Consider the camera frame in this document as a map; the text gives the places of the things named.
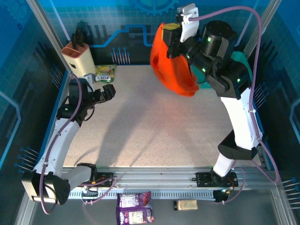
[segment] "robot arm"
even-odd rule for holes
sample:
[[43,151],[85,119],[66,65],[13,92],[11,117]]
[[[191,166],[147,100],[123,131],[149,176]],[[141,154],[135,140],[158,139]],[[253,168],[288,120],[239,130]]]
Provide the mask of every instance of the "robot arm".
[[178,8],[177,22],[163,27],[163,41],[168,46],[167,58],[182,55],[202,71],[228,111],[233,131],[219,144],[220,154],[211,170],[211,179],[219,186],[235,160],[252,160],[257,153],[259,142],[249,112],[251,77],[243,63],[231,59],[237,41],[231,26],[211,21],[200,37],[199,21],[188,20],[197,16],[194,3]]
[[78,112],[68,125],[63,128],[53,146],[50,147],[58,131],[61,130],[66,121],[73,115],[79,101],[78,83],[76,80],[71,80],[69,84],[69,96],[57,111],[54,131],[44,154],[33,171],[25,172],[22,177],[22,184],[31,200],[41,201],[39,180],[46,154],[51,149],[52,151],[50,151],[47,167],[44,172],[43,195],[45,202],[64,204],[73,188],[86,181],[95,181],[97,179],[97,168],[93,164],[78,164],[77,167],[66,174],[62,173],[62,168],[70,144],[79,127],[85,121],[85,117],[88,114],[87,111],[89,109],[95,110],[95,104],[111,100],[115,95],[115,89],[111,84],[107,84],[103,86],[103,92],[100,89],[95,90],[93,87],[93,78],[90,75],[79,78],[79,81],[82,89],[82,100]]

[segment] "white cable clip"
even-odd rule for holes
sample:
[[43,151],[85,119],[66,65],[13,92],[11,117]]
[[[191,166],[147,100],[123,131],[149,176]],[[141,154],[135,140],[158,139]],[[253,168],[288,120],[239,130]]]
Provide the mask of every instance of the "white cable clip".
[[248,110],[249,113],[256,113],[256,109]]

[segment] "orange cloth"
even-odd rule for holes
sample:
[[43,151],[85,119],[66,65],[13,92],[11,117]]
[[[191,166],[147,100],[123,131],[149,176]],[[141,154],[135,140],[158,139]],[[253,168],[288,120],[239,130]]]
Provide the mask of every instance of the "orange cloth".
[[163,25],[164,23],[159,26],[154,38],[150,65],[166,88],[179,95],[191,97],[199,90],[199,86],[195,82],[196,77],[192,75],[194,80],[191,77],[188,61],[183,56],[174,59],[167,58],[168,47],[162,40]]

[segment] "small packaged item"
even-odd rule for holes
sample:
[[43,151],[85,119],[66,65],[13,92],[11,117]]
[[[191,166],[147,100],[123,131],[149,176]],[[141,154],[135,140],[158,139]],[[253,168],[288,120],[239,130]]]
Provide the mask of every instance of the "small packaged item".
[[117,225],[153,223],[151,192],[118,194],[116,217]]
[[116,65],[96,66],[96,73],[95,73],[96,82],[98,81],[105,82],[105,83],[113,82],[115,68]]

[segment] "purple snack bag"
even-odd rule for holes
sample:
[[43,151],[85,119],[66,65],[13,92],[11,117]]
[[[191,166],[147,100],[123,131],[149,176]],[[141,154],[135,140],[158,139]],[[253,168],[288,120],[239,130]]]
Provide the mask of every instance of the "purple snack bag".
[[118,194],[117,225],[153,223],[151,192]]

